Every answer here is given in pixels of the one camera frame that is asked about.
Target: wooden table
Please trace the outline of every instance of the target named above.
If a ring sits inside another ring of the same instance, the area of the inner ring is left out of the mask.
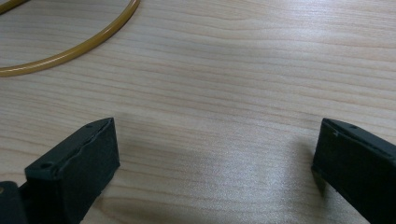
[[[32,0],[0,65],[74,47],[127,0]],[[121,167],[88,223],[366,223],[310,171],[321,119],[396,143],[396,3],[143,0],[105,44],[0,80],[0,178],[114,117]]]

